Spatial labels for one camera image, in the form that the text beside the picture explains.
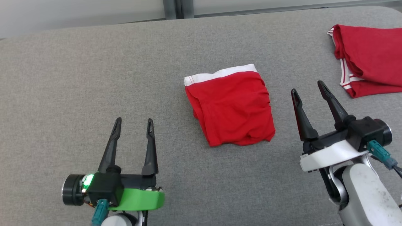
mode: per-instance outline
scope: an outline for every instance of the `red cloth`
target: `red cloth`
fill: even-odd
[[[329,32],[351,97],[402,92],[402,28],[335,25]]]
[[[184,78],[188,99],[209,145],[270,141],[269,94],[253,64]]]

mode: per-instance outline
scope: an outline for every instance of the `folded red underwear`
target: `folded red underwear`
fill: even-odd
[[[269,93],[254,64],[184,78],[188,99],[210,146],[270,141]]]
[[[335,25],[329,32],[340,59],[340,85],[357,98],[402,92],[402,28]]]

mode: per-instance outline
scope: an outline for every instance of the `gray couch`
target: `gray couch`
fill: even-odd
[[[340,226],[319,173],[299,165],[290,90],[313,126],[333,130],[316,81],[358,118],[391,127],[388,150],[402,162],[402,94],[351,99],[326,32],[335,24],[402,27],[382,7],[275,12],[46,31],[0,41],[0,219],[2,226],[89,225],[93,209],[64,206],[71,173],[97,169],[114,120],[123,118],[116,163],[140,173],[146,122],[155,123],[164,207],[149,225]],[[210,148],[183,77],[255,64],[270,93],[276,135],[251,146]],[[402,180],[373,162],[397,201]]]

